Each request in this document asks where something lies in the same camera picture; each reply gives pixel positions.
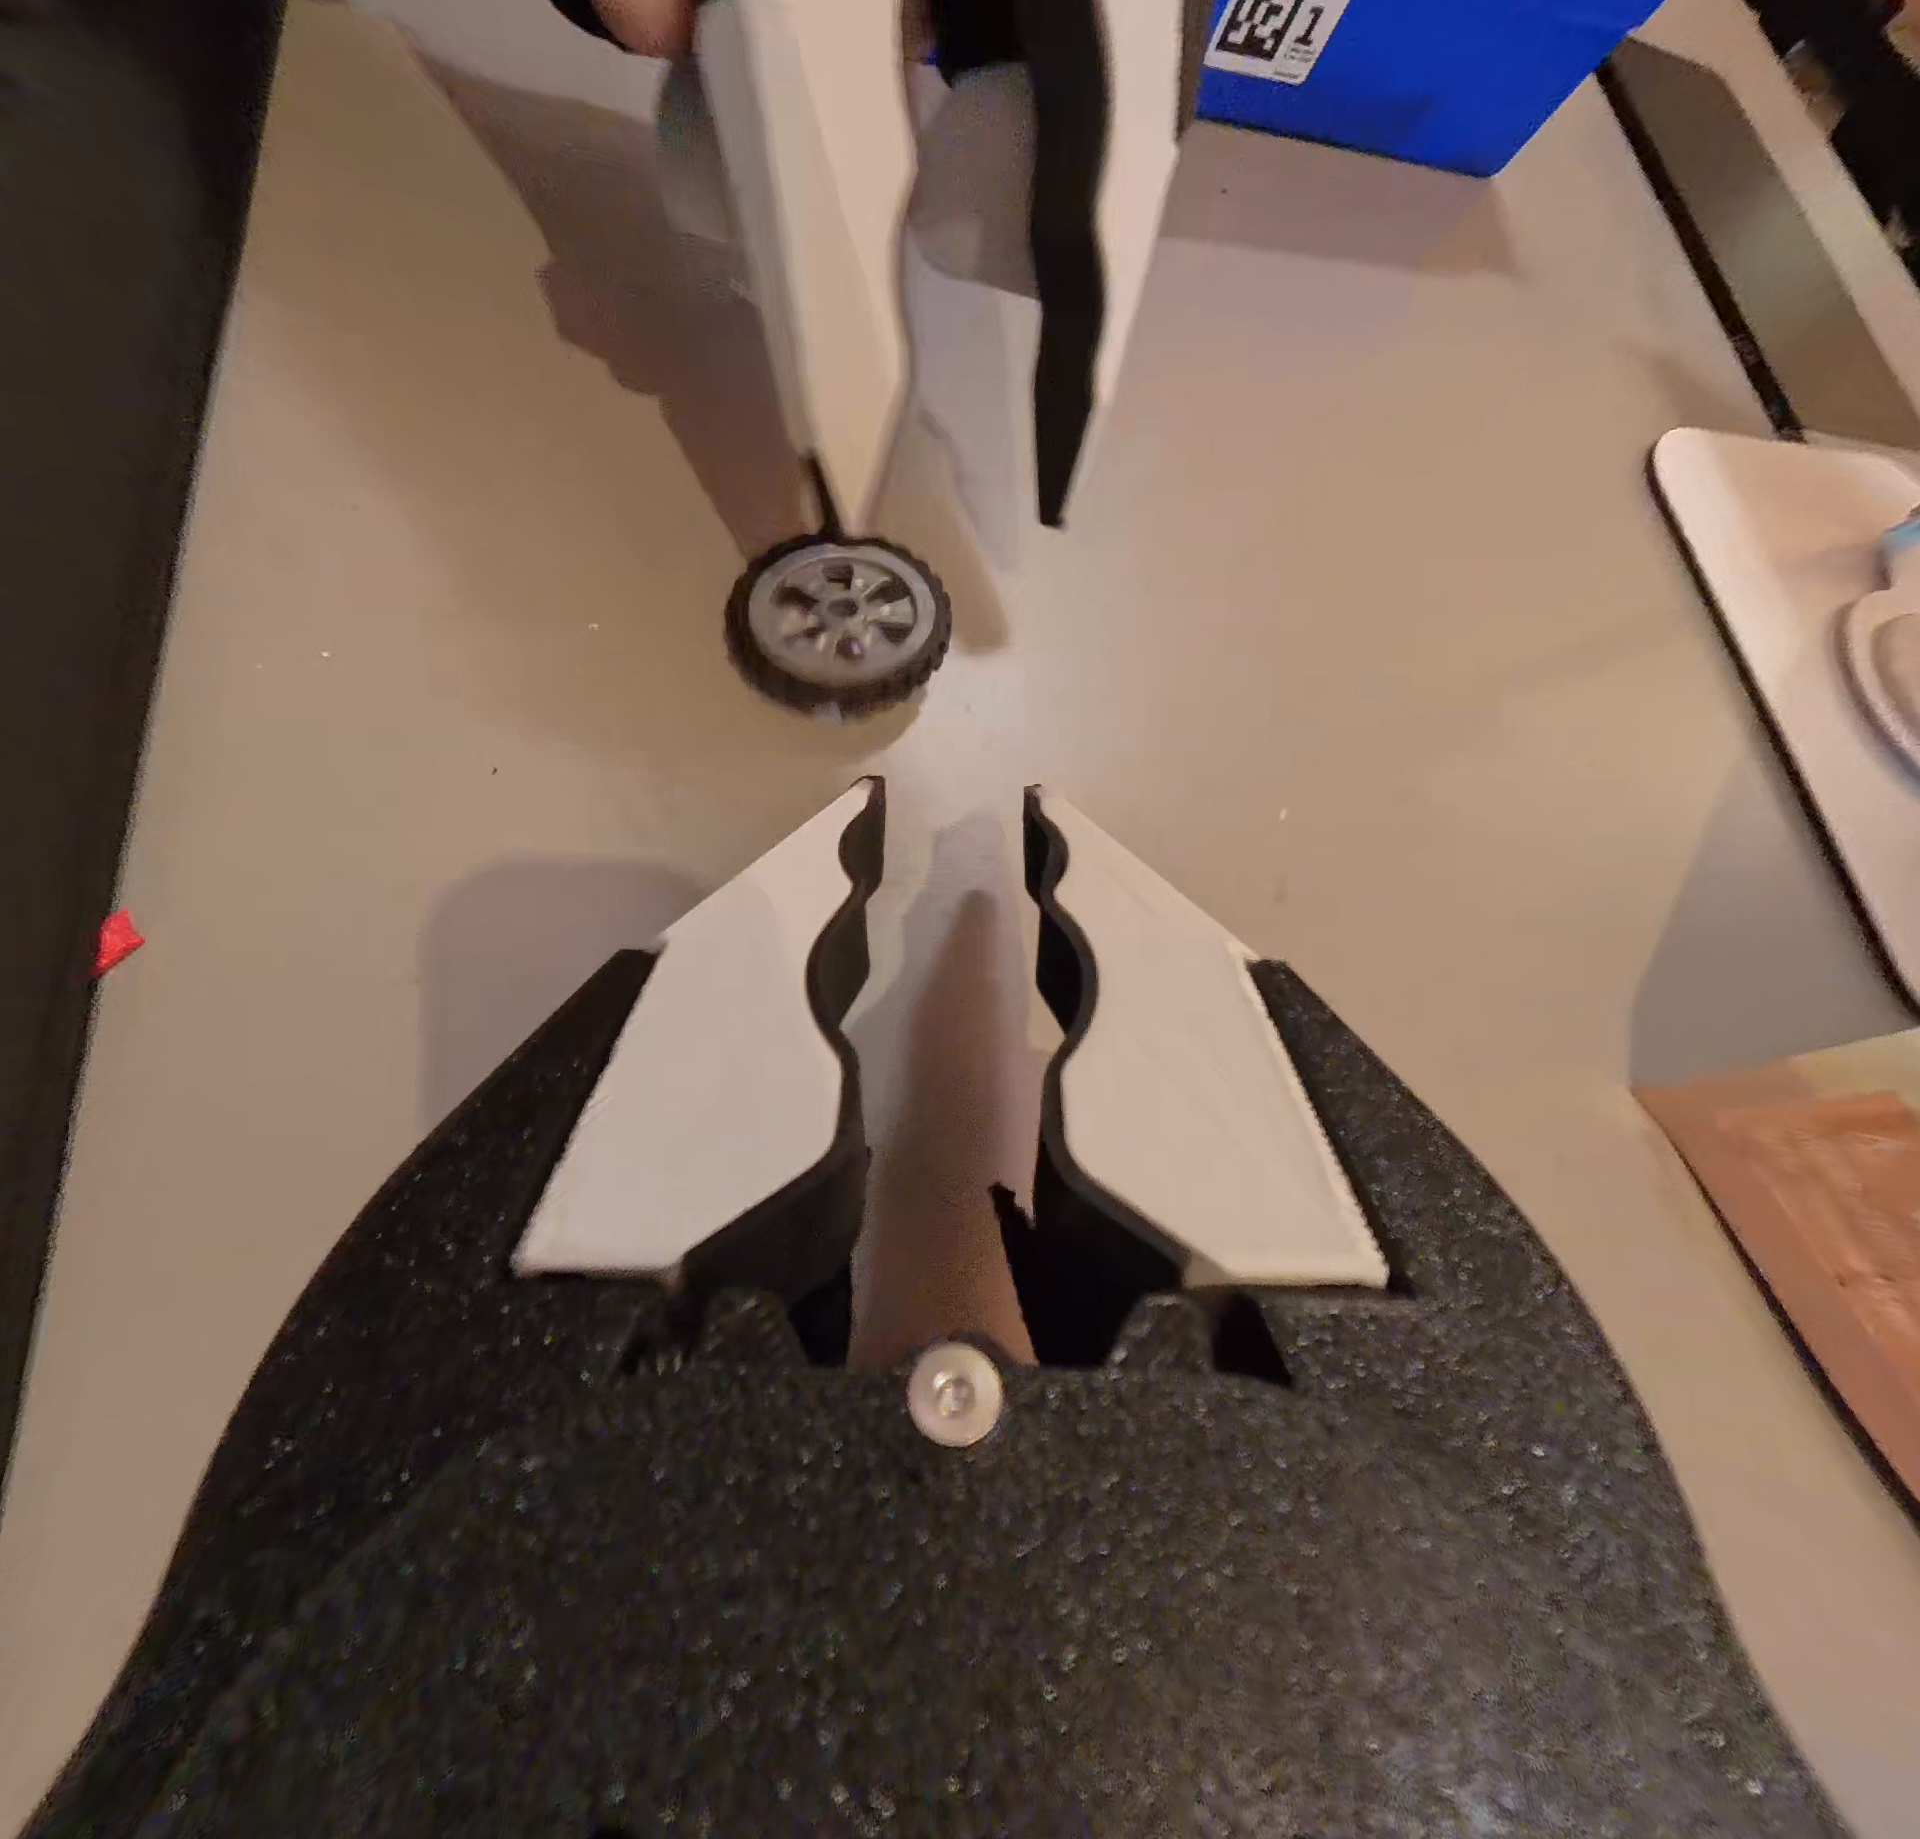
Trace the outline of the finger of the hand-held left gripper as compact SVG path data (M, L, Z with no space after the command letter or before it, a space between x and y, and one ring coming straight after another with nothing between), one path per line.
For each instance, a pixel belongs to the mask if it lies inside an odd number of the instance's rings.
M1039 518L1065 525L1179 156L1186 0L1027 0Z
M785 438L842 524L874 512L910 387L907 50L904 0L694 0L657 103L667 216L757 305Z

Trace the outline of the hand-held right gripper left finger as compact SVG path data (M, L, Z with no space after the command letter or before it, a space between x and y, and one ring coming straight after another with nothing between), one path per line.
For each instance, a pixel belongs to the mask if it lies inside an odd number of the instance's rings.
M874 1152L845 1027L885 814L885 778L860 777L660 934L514 1243L519 1279L646 1281L694 1327L764 1295L816 1364L848 1362Z

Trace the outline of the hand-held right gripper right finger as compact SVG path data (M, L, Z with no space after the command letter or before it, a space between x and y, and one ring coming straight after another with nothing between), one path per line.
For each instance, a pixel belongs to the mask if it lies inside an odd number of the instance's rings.
M1279 1368L1268 1296L1370 1309L1389 1249L1320 1120L1260 955L1065 793L1029 784L1045 1065L1033 1206L996 1199L1045 1368L1107 1368L1189 1301L1214 1368Z

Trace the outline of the black toy wheel grey rim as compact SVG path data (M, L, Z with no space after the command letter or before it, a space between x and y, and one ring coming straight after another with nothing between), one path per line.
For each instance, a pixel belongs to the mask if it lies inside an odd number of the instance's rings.
M723 636L758 697L864 719L923 694L948 659L952 605L942 577L899 543L818 531L741 569Z

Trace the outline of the blue plastic bin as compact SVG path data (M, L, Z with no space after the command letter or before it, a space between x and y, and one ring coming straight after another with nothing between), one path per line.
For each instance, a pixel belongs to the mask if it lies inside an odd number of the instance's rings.
M1496 177L1667 0L1212 0L1193 115Z

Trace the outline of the dark flat table panel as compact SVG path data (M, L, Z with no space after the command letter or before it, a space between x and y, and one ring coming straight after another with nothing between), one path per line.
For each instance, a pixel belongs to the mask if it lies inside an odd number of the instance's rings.
M1833 255L1712 66L1626 35L1596 66L1636 162L1776 434L1812 434Z

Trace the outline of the black perforated mat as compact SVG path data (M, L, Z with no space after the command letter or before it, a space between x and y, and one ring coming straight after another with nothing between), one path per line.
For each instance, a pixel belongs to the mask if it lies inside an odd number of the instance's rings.
M3 1454L285 0L3 0Z

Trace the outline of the white rounded board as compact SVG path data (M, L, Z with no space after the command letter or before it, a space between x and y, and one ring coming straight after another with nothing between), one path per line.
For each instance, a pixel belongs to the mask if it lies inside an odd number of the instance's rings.
M1917 1005L1917 453L1676 425L1648 481L1876 958Z

